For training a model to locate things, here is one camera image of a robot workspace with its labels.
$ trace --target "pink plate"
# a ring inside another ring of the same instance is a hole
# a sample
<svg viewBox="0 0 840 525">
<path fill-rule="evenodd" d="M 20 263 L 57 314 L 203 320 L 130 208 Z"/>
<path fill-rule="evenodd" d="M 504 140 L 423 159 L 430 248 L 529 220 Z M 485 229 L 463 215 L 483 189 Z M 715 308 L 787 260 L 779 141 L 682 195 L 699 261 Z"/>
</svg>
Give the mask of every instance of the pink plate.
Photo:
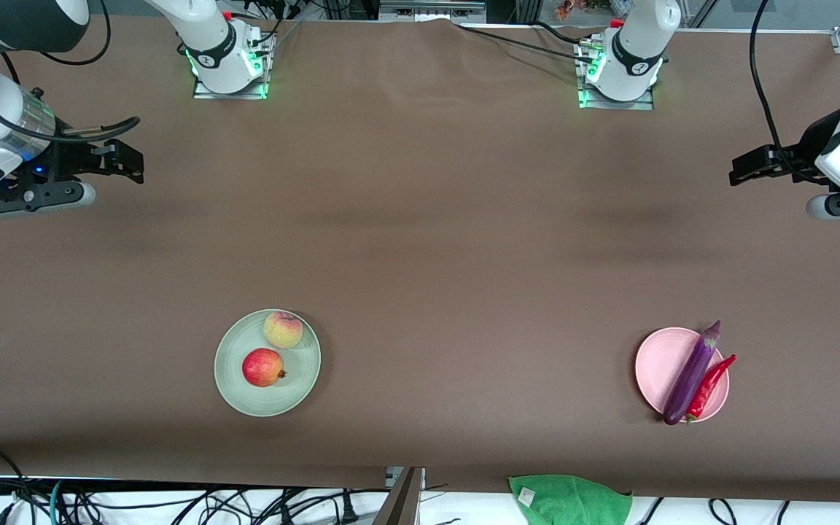
<svg viewBox="0 0 840 525">
<path fill-rule="evenodd" d="M 693 346 L 699 335 L 687 328 L 664 328 L 651 333 L 637 350 L 637 361 L 634 362 L 634 373 L 637 375 L 637 386 L 640 393 L 647 399 L 657 412 L 663 414 L 666 399 L 676 384 L 676 378 L 683 371 L 686 359 L 693 353 Z M 709 369 L 721 362 L 721 353 L 715 349 L 715 355 L 709 362 Z M 724 406 L 728 399 L 728 389 L 731 382 L 725 372 L 715 386 L 715 391 L 706 402 L 701 418 L 693 423 L 700 423 L 711 418 Z"/>
</svg>

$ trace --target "teal cable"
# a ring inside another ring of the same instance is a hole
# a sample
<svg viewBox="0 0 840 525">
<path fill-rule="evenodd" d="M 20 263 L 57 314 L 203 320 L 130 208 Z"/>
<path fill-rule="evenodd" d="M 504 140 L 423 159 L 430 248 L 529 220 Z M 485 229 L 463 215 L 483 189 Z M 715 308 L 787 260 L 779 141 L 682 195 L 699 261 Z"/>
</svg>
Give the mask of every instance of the teal cable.
<svg viewBox="0 0 840 525">
<path fill-rule="evenodd" d="M 57 493 L 61 489 L 63 479 L 54 484 L 53 491 L 50 492 L 50 525 L 57 525 Z"/>
</svg>

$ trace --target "gray floor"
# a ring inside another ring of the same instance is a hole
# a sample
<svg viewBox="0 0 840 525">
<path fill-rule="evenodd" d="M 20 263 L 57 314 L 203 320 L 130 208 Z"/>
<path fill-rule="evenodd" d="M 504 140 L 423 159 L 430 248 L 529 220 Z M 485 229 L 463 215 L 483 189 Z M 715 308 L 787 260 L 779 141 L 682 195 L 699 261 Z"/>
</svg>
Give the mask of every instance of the gray floor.
<svg viewBox="0 0 840 525">
<path fill-rule="evenodd" d="M 556 0 L 544 0 L 550 4 Z M 691 0 L 694 7 L 703 0 Z M 759 0 L 720 0 L 704 27 L 750 29 Z M 156 15 L 142 0 L 106 0 L 109 12 L 126 15 Z M 840 24 L 840 0 L 773 0 L 764 13 L 764 29 L 831 29 Z"/>
</svg>

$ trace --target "green plate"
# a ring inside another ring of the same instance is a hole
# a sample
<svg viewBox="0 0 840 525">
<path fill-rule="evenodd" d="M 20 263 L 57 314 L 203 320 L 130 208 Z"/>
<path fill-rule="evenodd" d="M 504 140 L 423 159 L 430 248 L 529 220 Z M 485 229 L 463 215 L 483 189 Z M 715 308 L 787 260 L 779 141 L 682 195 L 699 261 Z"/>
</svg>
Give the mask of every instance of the green plate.
<svg viewBox="0 0 840 525">
<path fill-rule="evenodd" d="M 239 319 L 226 332 L 216 350 L 214 374 L 219 393 L 229 405 L 248 416 L 266 418 L 277 416 L 294 408 L 306 398 L 316 385 L 319 376 L 319 340 L 306 319 L 287 312 L 303 322 L 303 337 L 292 349 L 278 350 L 264 339 L 264 319 L 273 312 L 287 310 L 260 310 Z M 273 349 L 284 360 L 284 378 L 271 386 L 254 386 L 242 375 L 242 362 L 254 349 Z"/>
</svg>

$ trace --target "white floor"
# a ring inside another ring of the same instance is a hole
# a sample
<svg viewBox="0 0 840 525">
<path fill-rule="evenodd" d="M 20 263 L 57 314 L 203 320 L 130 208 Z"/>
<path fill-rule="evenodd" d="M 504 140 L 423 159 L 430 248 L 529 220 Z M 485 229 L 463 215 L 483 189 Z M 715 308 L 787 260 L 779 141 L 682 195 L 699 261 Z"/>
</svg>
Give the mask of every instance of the white floor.
<svg viewBox="0 0 840 525">
<path fill-rule="evenodd" d="M 294 501 L 338 492 L 339 489 L 313 489 L 301 494 Z M 228 497 L 230 491 L 221 493 L 221 497 Z M 247 492 L 252 509 L 261 510 L 280 495 L 280 491 L 251 491 Z M 98 494 L 94 501 L 103 505 L 144 505 L 154 502 L 172 502 L 181 499 L 196 498 L 199 491 L 176 492 L 110 492 Z M 480 494 L 469 492 L 424 492 L 424 501 L 420 505 L 420 525 L 439 525 L 459 518 L 456 525 L 526 525 L 526 519 L 517 508 L 516 501 L 510 493 Z M 656 498 L 634 498 L 634 506 L 627 518 L 626 525 L 636 525 L 650 509 Z M 361 516 L 376 512 L 384 501 L 384 494 L 354 494 L 352 502 L 354 510 Z M 9 496 L 0 496 L 0 512 L 11 502 Z M 782 502 L 758 501 L 757 499 L 730 499 L 729 504 L 734 509 L 737 522 L 741 525 L 774 525 L 777 512 Z M 138 509 L 138 510 L 104 510 L 104 525 L 164 525 L 173 521 L 183 504 L 166 507 Z M 203 512 L 203 505 L 197 505 L 183 520 L 183 525 L 198 523 Z M 335 511 L 333 504 L 318 505 L 297 518 L 296 525 L 311 525 L 333 521 Z M 46 525 L 49 516 L 38 511 L 38 523 Z M 30 510 L 27 504 L 16 505 L 9 518 L 9 525 L 26 525 L 31 522 Z M 276 525 L 279 519 L 272 518 L 267 525 Z M 219 513 L 213 516 L 209 525 L 243 525 L 247 521 L 237 522 L 234 516 Z M 783 519 L 784 525 L 823 525 L 840 524 L 840 504 L 826 504 L 825 502 L 793 502 Z M 650 525 L 717 525 L 709 512 L 707 499 L 666 498 Z"/>
</svg>

